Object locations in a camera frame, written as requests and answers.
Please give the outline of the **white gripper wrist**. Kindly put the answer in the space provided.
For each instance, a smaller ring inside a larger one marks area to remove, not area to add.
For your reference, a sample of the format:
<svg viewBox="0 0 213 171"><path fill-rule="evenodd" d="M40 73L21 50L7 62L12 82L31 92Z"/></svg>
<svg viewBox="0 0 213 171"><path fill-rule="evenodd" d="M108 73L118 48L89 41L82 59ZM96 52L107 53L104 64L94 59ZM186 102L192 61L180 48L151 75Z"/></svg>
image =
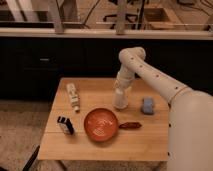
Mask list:
<svg viewBox="0 0 213 171"><path fill-rule="evenodd" d="M114 87L121 91L129 88L134 80L134 74L131 72L119 71L116 77Z"/></svg>

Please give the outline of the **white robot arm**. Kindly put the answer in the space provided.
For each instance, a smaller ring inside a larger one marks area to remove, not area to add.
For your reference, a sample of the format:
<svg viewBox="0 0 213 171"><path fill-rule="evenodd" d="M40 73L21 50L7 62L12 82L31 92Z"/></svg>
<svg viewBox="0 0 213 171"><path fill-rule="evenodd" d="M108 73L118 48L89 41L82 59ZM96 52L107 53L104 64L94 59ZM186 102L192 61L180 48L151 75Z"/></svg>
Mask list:
<svg viewBox="0 0 213 171"><path fill-rule="evenodd" d="M127 107L125 90L138 74L170 105L167 171L213 171L213 96L152 67L145 57L142 47L119 52L114 107Z"/></svg>

